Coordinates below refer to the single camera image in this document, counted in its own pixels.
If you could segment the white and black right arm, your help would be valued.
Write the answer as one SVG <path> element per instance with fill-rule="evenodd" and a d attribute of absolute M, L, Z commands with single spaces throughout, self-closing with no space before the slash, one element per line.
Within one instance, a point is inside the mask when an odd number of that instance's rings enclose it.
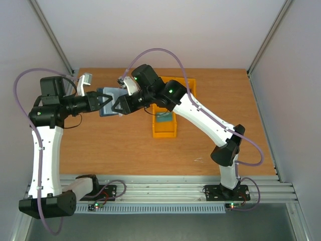
<path fill-rule="evenodd" d="M 240 181 L 236 174 L 236 160 L 240 151 L 240 135 L 245 133 L 242 125 L 224 122 L 200 104 L 187 87 L 176 80 L 164 82 L 149 65 L 137 67 L 131 76 L 120 77 L 118 83 L 127 90 L 127 94 L 115 101 L 114 112 L 127 115 L 156 104 L 190 121 L 215 144 L 211 159 L 220 169 L 218 194 L 225 200 L 238 195 Z"/>

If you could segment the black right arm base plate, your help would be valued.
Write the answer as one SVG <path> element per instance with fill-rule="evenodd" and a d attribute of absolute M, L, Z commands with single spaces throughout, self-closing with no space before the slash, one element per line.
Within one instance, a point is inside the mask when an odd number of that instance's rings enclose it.
<path fill-rule="evenodd" d="M 205 185 L 202 192 L 207 201 L 250 201 L 247 185 L 238 185 L 233 190 L 222 185 Z"/>

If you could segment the blue card holder wallet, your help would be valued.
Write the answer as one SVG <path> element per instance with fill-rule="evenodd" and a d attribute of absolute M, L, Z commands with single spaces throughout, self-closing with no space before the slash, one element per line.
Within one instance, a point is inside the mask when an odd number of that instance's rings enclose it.
<path fill-rule="evenodd" d="M 112 97 L 112 100 L 99 111 L 100 117 L 119 115 L 119 113 L 113 112 L 111 108 L 120 96 L 128 94 L 127 90 L 116 87 L 104 87 L 98 88 L 97 91 Z"/>

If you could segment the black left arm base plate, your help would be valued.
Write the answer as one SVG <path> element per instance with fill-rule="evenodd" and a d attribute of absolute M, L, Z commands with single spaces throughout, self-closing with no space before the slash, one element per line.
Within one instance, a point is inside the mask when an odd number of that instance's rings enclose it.
<path fill-rule="evenodd" d="M 86 196 L 94 196 L 96 195 L 104 185 L 99 185 L 99 188 L 95 188 L 92 192 L 86 194 Z M 105 200 L 106 197 L 110 198 L 111 201 L 115 200 L 115 196 L 117 194 L 117 186 L 116 185 L 108 185 L 106 186 L 102 192 L 96 197 L 83 197 L 80 199 L 81 201 L 96 201 L 98 199 Z"/>

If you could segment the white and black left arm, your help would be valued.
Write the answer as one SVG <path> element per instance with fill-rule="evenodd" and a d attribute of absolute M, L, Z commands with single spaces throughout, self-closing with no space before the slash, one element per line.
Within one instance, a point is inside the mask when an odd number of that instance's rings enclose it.
<path fill-rule="evenodd" d="M 34 164 L 31 186 L 27 198 L 19 201 L 19 210 L 35 219 L 72 216 L 77 201 L 82 198 L 97 199 L 101 194 L 96 175 L 76 177 L 62 188 L 60 183 L 60 146 L 65 129 L 65 119 L 101 110 L 112 101 L 112 96 L 102 92 L 85 92 L 92 74 L 84 73 L 73 87 L 76 92 L 67 95 L 62 76 L 40 80 L 41 95 L 28 114 L 34 142 Z"/>

